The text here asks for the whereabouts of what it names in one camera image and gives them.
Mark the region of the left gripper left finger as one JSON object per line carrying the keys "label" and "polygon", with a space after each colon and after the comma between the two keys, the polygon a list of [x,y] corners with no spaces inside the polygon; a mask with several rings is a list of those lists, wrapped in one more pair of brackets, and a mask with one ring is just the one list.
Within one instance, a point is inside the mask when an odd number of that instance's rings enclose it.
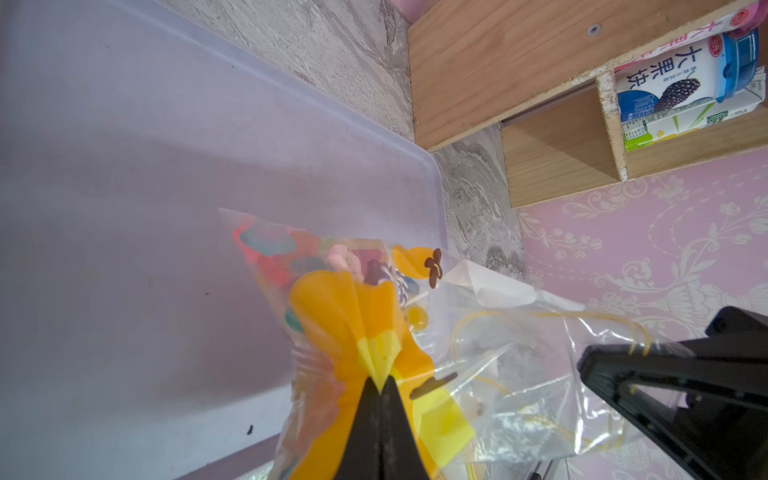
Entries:
{"label": "left gripper left finger", "polygon": [[335,479],[381,479],[381,454],[380,394],[367,379]]}

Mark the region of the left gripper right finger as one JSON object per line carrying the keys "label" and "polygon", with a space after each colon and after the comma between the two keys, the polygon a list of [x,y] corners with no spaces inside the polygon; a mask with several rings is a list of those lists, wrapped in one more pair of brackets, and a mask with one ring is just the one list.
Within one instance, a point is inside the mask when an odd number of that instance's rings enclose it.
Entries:
{"label": "left gripper right finger", "polygon": [[387,378],[380,398],[380,478],[428,480],[397,383]]}

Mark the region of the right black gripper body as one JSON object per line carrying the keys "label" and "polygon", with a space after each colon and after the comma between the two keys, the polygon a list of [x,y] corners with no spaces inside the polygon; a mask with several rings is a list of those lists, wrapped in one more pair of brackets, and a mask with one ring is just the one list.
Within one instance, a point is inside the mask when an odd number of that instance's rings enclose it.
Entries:
{"label": "right black gripper body", "polygon": [[583,384],[694,479],[767,476],[767,318],[722,308],[686,356],[592,346]]}

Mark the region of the candy ziploc bag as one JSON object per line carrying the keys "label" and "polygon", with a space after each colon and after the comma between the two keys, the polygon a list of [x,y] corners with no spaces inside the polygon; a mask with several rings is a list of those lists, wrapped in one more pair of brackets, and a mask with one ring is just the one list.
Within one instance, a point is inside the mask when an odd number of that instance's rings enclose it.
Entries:
{"label": "candy ziploc bag", "polygon": [[496,479],[620,447],[638,431],[582,383],[586,349],[689,353],[438,248],[220,215],[296,365],[273,479],[335,479],[366,380],[381,398],[389,376],[429,479]]}

